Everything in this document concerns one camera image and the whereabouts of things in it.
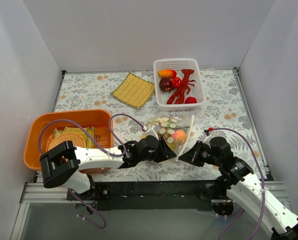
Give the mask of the fake peach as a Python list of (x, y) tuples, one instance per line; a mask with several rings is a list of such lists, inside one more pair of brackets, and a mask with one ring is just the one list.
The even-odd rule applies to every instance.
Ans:
[(187, 135), (183, 130), (175, 131), (171, 137), (173, 138), (173, 143), (176, 145), (181, 145), (187, 140)]

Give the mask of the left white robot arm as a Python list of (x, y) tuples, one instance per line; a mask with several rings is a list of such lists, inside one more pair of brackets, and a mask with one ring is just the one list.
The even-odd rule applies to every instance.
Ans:
[(142, 161), (160, 163), (176, 156), (162, 137), (157, 139), (149, 135), (140, 141), (103, 150), (78, 147), (72, 141), (64, 141), (39, 160), (45, 188), (65, 186), (84, 200), (90, 200), (95, 195), (95, 184), (88, 174), (81, 173), (82, 170), (133, 168)]

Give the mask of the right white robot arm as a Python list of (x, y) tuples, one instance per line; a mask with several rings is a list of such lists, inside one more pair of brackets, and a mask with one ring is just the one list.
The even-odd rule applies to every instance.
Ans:
[(219, 198), (230, 198), (254, 220), (260, 220), (260, 226), (271, 239), (298, 240), (298, 216), (262, 186), (253, 169), (234, 156), (225, 138), (197, 141), (178, 159), (197, 167), (217, 166), (221, 175), (215, 180), (215, 194)]

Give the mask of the clear polka dot zip bag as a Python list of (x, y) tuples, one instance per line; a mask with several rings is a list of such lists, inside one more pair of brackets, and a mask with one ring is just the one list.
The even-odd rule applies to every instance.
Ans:
[(155, 132), (156, 137), (163, 138), (168, 147), (179, 156), (183, 153), (192, 131), (194, 115), (169, 115), (149, 119), (147, 130)]

